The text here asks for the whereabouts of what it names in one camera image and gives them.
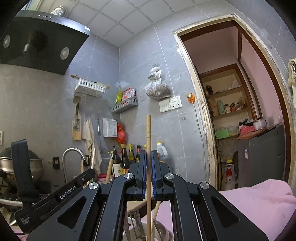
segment pink cloth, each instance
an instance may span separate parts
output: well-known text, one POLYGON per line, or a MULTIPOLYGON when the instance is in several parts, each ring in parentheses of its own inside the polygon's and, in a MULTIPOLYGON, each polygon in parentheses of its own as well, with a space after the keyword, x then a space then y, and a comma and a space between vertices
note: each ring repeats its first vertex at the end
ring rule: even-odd
MULTIPOLYGON (((296 209, 296 197, 286 182, 267 180, 250 188, 222 191, 221 194, 259 227, 269 241, 284 229, 296 209)), ((162 202, 157 220, 173 233, 170 201, 162 202)))

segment hanging plastic bag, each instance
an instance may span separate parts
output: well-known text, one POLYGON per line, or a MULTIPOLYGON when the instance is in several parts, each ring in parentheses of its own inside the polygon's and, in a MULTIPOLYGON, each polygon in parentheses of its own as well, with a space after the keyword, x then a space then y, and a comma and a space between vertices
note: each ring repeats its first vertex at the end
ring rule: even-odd
POLYGON ((154 68, 150 70, 150 74, 148 76, 148 79, 151 80, 151 82, 144 87, 146 95, 155 100, 172 96, 170 87, 166 85, 165 81, 162 81, 160 75, 161 70, 154 66, 154 68))
POLYGON ((117 124, 117 141, 120 144, 124 144, 126 142, 126 133, 123 131, 123 125, 117 124))

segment black range hood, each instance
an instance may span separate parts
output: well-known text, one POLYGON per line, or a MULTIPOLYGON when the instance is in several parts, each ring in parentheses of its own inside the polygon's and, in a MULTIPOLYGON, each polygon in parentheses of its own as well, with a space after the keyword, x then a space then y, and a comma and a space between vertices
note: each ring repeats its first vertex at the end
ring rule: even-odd
POLYGON ((90 29, 50 13, 19 11, 0 39, 0 63, 64 75, 90 29))

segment faucet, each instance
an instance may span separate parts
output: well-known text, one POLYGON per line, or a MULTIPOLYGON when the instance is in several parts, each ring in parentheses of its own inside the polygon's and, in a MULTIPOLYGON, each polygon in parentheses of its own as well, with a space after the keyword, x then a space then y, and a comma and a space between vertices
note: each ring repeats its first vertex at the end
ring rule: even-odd
POLYGON ((84 154, 82 153, 82 151, 79 150, 78 148, 70 147, 70 148, 68 148, 67 150, 64 151, 64 153, 63 153, 63 157, 62 157, 62 164, 63 164, 63 170, 64 170, 65 184, 68 182, 67 171, 66 171, 66 164, 65 164, 65 157, 66 157, 66 154, 67 154, 69 151, 72 151, 72 150, 77 151, 77 152, 81 155, 82 159, 83 159, 84 161, 86 160, 85 155, 84 155, 84 154))

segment refrigerator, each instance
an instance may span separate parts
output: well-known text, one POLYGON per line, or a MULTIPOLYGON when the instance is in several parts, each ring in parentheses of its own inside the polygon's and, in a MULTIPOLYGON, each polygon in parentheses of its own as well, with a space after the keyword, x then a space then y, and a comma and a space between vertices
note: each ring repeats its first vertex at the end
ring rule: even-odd
POLYGON ((249 139, 238 140, 238 187, 268 179, 282 180, 285 167, 284 128, 278 125, 249 139))

